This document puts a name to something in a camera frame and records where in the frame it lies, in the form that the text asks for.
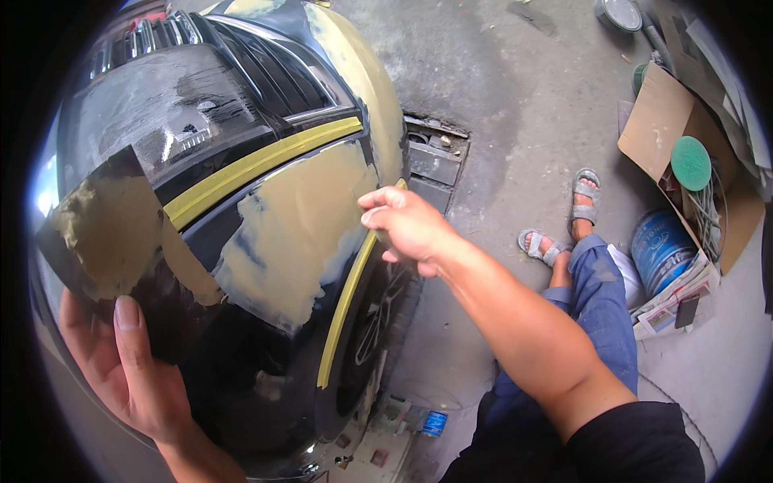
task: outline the gray sandal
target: gray sandal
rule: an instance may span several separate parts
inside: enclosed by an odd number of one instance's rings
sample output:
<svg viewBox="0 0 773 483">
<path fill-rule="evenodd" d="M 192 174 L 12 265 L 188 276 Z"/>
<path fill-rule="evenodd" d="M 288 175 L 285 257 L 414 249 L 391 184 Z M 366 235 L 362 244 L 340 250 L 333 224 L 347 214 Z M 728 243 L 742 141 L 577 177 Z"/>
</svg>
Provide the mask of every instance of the gray sandal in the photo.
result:
<svg viewBox="0 0 773 483">
<path fill-rule="evenodd" d="M 527 249 L 526 235 L 529 233 L 532 233 L 532 239 L 531 243 L 529 243 L 529 249 Z M 542 243 L 543 236 L 546 235 L 542 230 L 537 230 L 536 228 L 526 228 L 525 230 L 521 230 L 521 233 L 518 233 L 518 246 L 521 247 L 521 250 L 525 251 L 526 254 L 528 254 L 530 257 L 536 258 L 537 260 L 542 260 L 547 264 L 548 267 L 552 268 L 553 264 L 556 262 L 556 257 L 558 257 L 558 254 L 563 251 L 570 251 L 570 247 L 565 243 L 558 242 L 551 238 L 551 240 L 553 240 L 553 245 L 551 245 L 545 254 L 542 255 L 540 253 L 540 243 Z"/>
<path fill-rule="evenodd" d="M 591 188 L 585 183 L 581 182 L 581 179 L 587 179 L 596 185 L 596 188 Z M 572 221 L 577 218 L 583 218 L 591 222 L 593 226 L 596 226 L 596 220 L 598 219 L 598 201 L 601 199 L 601 181 L 598 179 L 596 172 L 590 168 L 582 168 L 574 175 L 574 192 L 580 195 L 586 195 L 593 200 L 593 206 L 575 205 L 572 204 L 572 214 L 569 217 L 569 233 L 572 233 Z"/>
</svg>

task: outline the hand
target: hand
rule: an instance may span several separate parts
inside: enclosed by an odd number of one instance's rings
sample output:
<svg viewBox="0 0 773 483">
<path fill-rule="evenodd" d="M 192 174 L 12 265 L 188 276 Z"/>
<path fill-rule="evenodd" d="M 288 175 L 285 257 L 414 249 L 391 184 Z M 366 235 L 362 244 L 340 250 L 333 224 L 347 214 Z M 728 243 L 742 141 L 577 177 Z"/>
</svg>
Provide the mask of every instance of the hand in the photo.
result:
<svg viewBox="0 0 773 483">
<path fill-rule="evenodd" d="M 150 353 L 145 316 L 134 298 L 115 303 L 113 324 L 89 320 L 66 288 L 60 330 L 86 381 L 118 419 L 157 444 L 178 444 L 194 431 L 180 369 Z"/>
<path fill-rule="evenodd" d="M 383 259 L 395 263 L 403 255 L 416 260 L 424 277 L 438 276 L 440 259 L 461 240 L 443 215 L 416 193 L 387 186 L 357 203 L 368 210 L 362 217 L 365 227 L 389 233 L 393 249 L 384 252 Z"/>
</svg>

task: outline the black shirt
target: black shirt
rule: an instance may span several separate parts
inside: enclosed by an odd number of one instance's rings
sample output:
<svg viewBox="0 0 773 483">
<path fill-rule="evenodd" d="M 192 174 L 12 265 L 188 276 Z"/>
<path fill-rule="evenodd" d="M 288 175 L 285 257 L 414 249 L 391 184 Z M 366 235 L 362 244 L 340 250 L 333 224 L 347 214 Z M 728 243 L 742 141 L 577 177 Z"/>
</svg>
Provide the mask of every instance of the black shirt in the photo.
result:
<svg viewBox="0 0 773 483">
<path fill-rule="evenodd" d="M 463 450 L 441 483 L 456 481 L 705 481 L 678 404 L 639 402 L 558 433 L 497 430 Z"/>
</svg>

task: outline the blue jeans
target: blue jeans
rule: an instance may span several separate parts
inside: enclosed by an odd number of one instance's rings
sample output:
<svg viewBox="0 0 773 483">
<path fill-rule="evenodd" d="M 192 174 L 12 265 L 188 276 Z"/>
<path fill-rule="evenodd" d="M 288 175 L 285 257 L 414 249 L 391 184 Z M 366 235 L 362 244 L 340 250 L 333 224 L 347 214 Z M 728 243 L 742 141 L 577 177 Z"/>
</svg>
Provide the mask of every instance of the blue jeans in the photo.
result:
<svg viewBox="0 0 773 483">
<path fill-rule="evenodd" d="M 591 338 L 599 359 L 636 394 L 636 342 L 625 286 L 607 244 L 599 235 L 580 240 L 569 261 L 572 287 L 552 287 L 542 295 L 571 316 Z M 489 427 L 514 427 L 530 433 L 553 432 L 542 408 L 502 371 L 478 409 L 478 439 Z"/>
</svg>

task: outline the foot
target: foot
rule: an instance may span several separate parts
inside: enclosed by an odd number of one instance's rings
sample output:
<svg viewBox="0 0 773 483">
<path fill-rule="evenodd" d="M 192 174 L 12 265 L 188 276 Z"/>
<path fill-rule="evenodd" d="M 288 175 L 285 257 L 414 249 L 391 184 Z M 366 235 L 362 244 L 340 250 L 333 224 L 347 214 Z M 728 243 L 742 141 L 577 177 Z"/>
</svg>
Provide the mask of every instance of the foot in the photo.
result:
<svg viewBox="0 0 773 483">
<path fill-rule="evenodd" d="M 592 182 L 589 179 L 582 178 L 580 182 L 585 183 L 586 185 L 590 186 L 593 189 L 598 189 L 598 187 L 596 186 L 596 183 Z M 574 193 L 574 204 L 593 206 L 593 199 L 591 199 L 590 196 L 581 195 L 580 193 Z M 572 237 L 574 238 L 574 241 L 580 241 L 586 236 L 590 235 L 591 233 L 593 233 L 593 223 L 591 223 L 590 220 L 585 218 L 575 218 L 574 220 L 572 220 Z"/>
<path fill-rule="evenodd" d="M 529 248 L 531 247 L 531 237 L 532 233 L 529 233 L 526 235 L 526 251 L 529 251 Z M 547 236 L 542 236 L 542 241 L 540 241 L 540 253 L 544 255 L 547 252 L 547 249 L 553 246 L 553 241 L 548 238 Z M 564 250 L 561 253 L 558 254 L 556 257 L 556 261 L 553 262 L 553 271 L 556 270 L 556 267 L 559 268 L 566 268 L 569 266 L 569 257 L 571 257 L 571 252 L 569 250 Z"/>
</svg>

